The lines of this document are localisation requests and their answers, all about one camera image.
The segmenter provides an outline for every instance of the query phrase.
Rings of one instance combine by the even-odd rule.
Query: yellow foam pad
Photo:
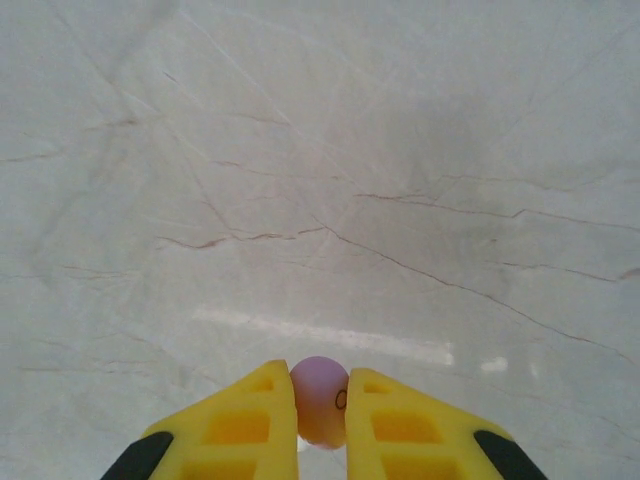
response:
[[[367,368],[347,395],[349,480],[502,480],[473,437],[499,426]]]
[[[284,360],[152,425],[174,435],[150,480],[295,480],[297,420]]]

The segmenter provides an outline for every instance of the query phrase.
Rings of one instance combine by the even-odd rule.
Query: pink ball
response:
[[[342,365],[327,357],[308,357],[291,369],[291,382],[298,434],[322,448],[344,445],[349,374]]]

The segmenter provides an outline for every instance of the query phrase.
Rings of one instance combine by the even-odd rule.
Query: white marble surface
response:
[[[309,354],[502,424],[551,478],[637,478],[640,2],[0,21],[1,478],[99,478]]]

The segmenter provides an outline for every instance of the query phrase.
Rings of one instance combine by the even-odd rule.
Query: floor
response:
[[[0,477],[99,478],[263,362],[550,478],[640,468],[640,2],[9,0]],[[300,452],[344,479],[344,451]]]

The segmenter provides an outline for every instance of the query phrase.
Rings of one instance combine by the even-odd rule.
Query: ping pong ball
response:
[[[344,445],[349,374],[342,365],[327,357],[305,358],[291,369],[291,383],[298,434],[321,448]]]

